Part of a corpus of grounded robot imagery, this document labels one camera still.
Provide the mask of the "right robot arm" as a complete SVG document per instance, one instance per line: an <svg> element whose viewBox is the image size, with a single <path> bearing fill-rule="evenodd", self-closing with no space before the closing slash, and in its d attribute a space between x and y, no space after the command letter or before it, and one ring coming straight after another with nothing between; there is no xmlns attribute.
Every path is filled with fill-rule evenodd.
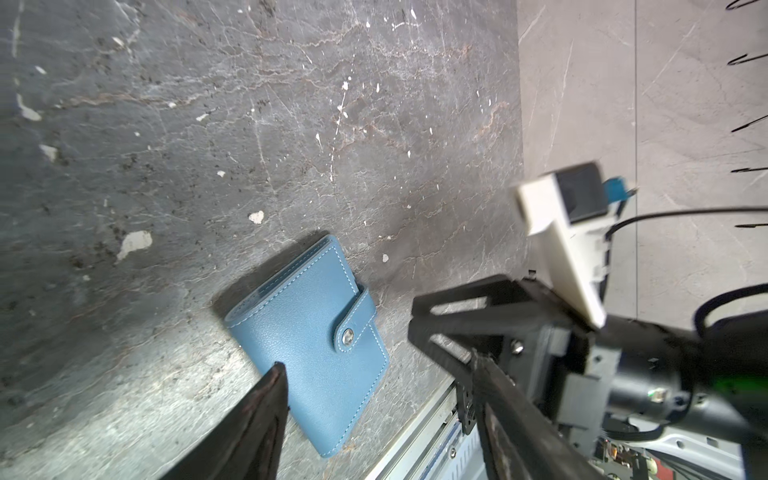
<svg viewBox="0 0 768 480"><path fill-rule="evenodd" d="M708 316L692 330L610 316L591 326L541 282L495 275L421 295L410 343L452 375L492 479L595 479L599 438L655 440L665 428L739 444L767 474L767 314Z"/></svg>

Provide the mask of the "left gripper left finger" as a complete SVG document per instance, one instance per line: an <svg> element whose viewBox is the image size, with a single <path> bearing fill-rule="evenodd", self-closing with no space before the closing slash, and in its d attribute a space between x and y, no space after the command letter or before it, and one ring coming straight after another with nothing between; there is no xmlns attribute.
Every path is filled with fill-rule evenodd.
<svg viewBox="0 0 768 480"><path fill-rule="evenodd" d="M275 363L166 479L274 479L289 412L283 363Z"/></svg>

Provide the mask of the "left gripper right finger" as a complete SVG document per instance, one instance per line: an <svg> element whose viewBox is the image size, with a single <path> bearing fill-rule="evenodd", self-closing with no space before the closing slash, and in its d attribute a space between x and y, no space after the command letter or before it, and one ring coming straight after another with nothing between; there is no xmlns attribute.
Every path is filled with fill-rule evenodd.
<svg viewBox="0 0 768 480"><path fill-rule="evenodd" d="M588 457L606 411L606 382L542 351L497 364L475 352L473 403L490 479L602 479Z"/></svg>

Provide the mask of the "blue leather card holder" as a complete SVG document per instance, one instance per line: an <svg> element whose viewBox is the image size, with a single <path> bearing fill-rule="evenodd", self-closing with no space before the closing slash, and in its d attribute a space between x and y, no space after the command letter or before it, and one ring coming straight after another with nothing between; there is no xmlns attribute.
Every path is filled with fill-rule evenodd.
<svg viewBox="0 0 768 480"><path fill-rule="evenodd" d="M376 306L326 235L224 319L260 373L285 366L288 407L323 458L338 453L389 365Z"/></svg>

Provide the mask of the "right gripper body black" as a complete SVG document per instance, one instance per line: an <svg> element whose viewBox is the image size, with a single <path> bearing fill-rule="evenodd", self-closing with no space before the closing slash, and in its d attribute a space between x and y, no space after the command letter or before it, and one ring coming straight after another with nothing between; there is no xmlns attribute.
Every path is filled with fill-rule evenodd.
<svg viewBox="0 0 768 480"><path fill-rule="evenodd" d="M420 295L411 314L409 341L466 391L469 364L433 336L494 361L583 455L608 415L702 428L695 340L680 329L616 316L594 329L539 281L504 275Z"/></svg>

